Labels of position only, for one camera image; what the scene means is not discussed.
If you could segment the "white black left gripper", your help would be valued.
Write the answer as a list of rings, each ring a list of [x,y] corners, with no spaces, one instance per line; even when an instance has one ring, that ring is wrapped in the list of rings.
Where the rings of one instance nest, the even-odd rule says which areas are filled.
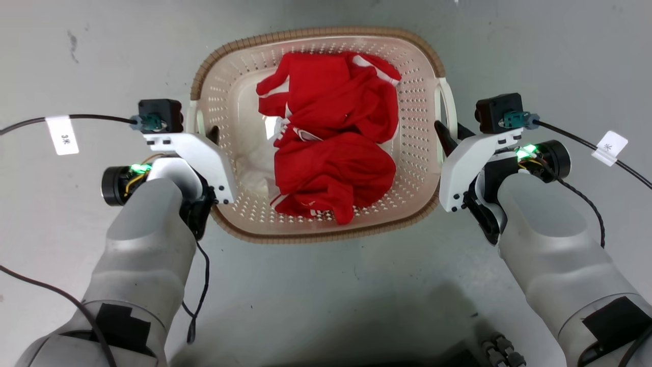
[[[189,133],[146,134],[147,146],[161,153],[148,180],[169,179],[181,191],[180,216],[196,240],[202,239],[212,207],[236,202],[236,181],[230,158],[219,148],[220,129],[206,136]]]

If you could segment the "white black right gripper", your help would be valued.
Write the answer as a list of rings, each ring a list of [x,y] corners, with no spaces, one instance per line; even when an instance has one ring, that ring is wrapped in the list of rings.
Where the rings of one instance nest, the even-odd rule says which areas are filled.
[[[515,145],[522,131],[476,135],[458,124],[458,143],[441,121],[435,121],[434,128],[446,156],[439,186],[441,207],[447,212],[467,209],[486,240],[496,245],[507,225],[498,189],[505,179],[519,172]]]

